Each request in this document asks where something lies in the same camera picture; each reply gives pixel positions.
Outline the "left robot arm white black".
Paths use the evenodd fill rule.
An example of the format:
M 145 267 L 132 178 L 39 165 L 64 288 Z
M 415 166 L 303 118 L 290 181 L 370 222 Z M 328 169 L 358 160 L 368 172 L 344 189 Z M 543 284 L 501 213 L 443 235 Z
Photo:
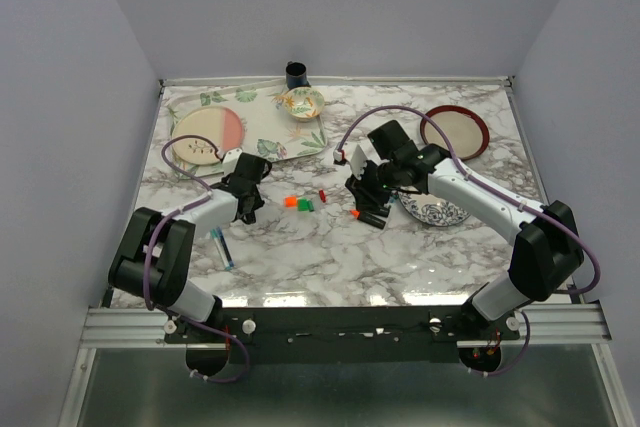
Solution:
M 109 285 L 141 298 L 153 309 L 188 318 L 187 329 L 201 342 L 214 340 L 223 323 L 222 300 L 188 279 L 196 239 L 236 221 L 252 224 L 264 206 L 258 189 L 272 162 L 230 152 L 226 175 L 193 201 L 165 212 L 136 209 L 108 273 Z

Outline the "green highlighter cap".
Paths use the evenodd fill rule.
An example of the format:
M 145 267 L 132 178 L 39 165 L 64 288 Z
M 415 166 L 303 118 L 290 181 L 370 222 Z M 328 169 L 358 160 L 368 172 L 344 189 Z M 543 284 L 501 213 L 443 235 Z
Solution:
M 309 204 L 307 199 L 299 199 L 297 202 L 297 210 L 298 211 L 308 211 Z

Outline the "orange capped black highlighter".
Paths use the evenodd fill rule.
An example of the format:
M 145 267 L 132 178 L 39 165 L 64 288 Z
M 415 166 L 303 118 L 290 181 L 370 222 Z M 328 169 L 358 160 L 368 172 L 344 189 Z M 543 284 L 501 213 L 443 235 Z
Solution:
M 386 220 L 366 211 L 353 209 L 350 211 L 353 217 L 359 222 L 365 223 L 377 229 L 383 230 L 386 226 Z

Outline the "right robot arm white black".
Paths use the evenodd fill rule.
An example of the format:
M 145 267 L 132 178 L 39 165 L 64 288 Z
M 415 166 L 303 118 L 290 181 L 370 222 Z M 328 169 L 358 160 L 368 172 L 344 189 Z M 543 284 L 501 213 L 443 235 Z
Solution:
M 373 130 L 369 141 L 381 161 L 369 160 L 360 147 L 333 152 L 348 165 L 346 183 L 356 200 L 387 203 L 391 191 L 412 188 L 453 203 L 497 232 L 512 248 L 509 268 L 476 291 L 462 306 L 459 325 L 480 339 L 502 316 L 535 301 L 544 301 L 584 261 L 571 209 L 560 201 L 549 205 L 517 196 L 473 173 L 450 151 L 429 144 L 419 148 L 401 125 L 389 121 Z

